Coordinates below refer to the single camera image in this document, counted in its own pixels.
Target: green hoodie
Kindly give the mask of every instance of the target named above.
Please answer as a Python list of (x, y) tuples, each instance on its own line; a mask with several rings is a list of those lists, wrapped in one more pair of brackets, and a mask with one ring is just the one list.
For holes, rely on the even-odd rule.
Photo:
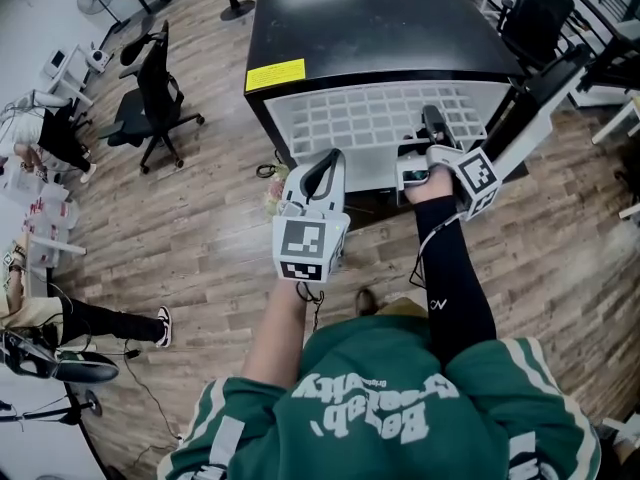
[(292, 391), (218, 379), (158, 477), (592, 479), (595, 432), (534, 339), (479, 343), (444, 368), (428, 321), (364, 317), (315, 333)]

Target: chair base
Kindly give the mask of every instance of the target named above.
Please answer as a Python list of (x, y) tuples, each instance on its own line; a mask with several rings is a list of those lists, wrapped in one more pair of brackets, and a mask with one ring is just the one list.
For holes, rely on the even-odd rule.
[[(173, 126), (170, 128), (170, 130), (172, 130), (173, 128), (177, 128), (178, 126), (180, 126), (180, 125), (182, 125), (184, 123), (187, 123), (189, 121), (193, 121), (193, 120), (195, 120), (196, 123), (199, 126), (202, 126), (205, 123), (205, 119), (204, 119), (204, 116), (202, 114), (190, 114), (188, 116), (184, 116), (184, 117), (181, 117), (180, 119), (178, 119), (173, 124)], [(180, 158), (180, 156), (178, 155), (178, 152), (173, 147), (173, 142), (171, 142), (171, 139), (169, 138), (169, 135), (167, 133), (164, 133), (162, 135), (154, 135), (151, 138), (151, 142), (149, 142), (149, 145), (147, 146), (147, 149), (144, 152), (144, 155), (142, 155), (142, 160), (140, 162), (140, 173), (141, 174), (149, 174), (149, 167), (147, 166), (147, 160), (149, 159), (149, 156), (151, 155), (151, 152), (156, 148), (156, 146), (158, 145), (158, 143), (160, 141), (162, 141), (164, 143), (164, 145), (167, 146), (167, 149), (173, 155), (174, 165), (178, 169), (182, 169), (182, 167), (184, 167), (184, 160), (182, 160), (182, 158)]]

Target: white rack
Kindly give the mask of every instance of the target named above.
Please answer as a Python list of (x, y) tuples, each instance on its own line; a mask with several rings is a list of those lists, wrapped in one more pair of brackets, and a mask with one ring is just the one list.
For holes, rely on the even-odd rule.
[(281, 96), (265, 104), (293, 158), (340, 149), (346, 191), (355, 192), (395, 187), (398, 147), (427, 142), (417, 137), (425, 105), (440, 110), (453, 139), (468, 151), (487, 138), (484, 124), (507, 89), (478, 81), (387, 82)]
[(454, 140), (464, 149), (487, 137), (464, 84), (350, 86), (278, 98), (271, 103), (289, 109), (272, 112), (272, 116), (294, 158), (334, 147), (344, 151), (424, 142), (416, 132), (423, 128), (425, 105), (440, 110)]

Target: black office chair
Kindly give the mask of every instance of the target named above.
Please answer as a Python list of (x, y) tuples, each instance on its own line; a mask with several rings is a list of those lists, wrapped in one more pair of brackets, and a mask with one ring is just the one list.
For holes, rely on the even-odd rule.
[(498, 32), (522, 66), (539, 71), (555, 60), (573, 0), (502, 0), (502, 6)]
[[(150, 33), (152, 26), (153, 17), (145, 18), (140, 36), (125, 46), (120, 55), (120, 62), (130, 66), (120, 74), (120, 78), (136, 75), (138, 89), (124, 95), (116, 112), (115, 123), (98, 131), (98, 138), (108, 138), (111, 147), (131, 144), (139, 148), (144, 139), (151, 137), (140, 162), (142, 174), (149, 172), (146, 161), (160, 141), (174, 156), (176, 167), (182, 167), (184, 161), (173, 147), (169, 130), (193, 120), (199, 125), (204, 124), (201, 114), (180, 115), (184, 94), (167, 71), (169, 22), (165, 21), (158, 33)], [(142, 64), (131, 66), (144, 45), (152, 41), (154, 44)]]

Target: white plastic grid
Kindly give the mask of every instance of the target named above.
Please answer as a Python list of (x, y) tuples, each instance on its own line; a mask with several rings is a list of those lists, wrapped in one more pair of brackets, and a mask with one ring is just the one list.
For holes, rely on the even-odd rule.
[(286, 99), (291, 123), (289, 133), (283, 137), (294, 158), (333, 147), (344, 150), (424, 142), (416, 132), (423, 127), (425, 105), (435, 105), (440, 110), (454, 140), (463, 149), (487, 138), (464, 84), (393, 82), (304, 93)]

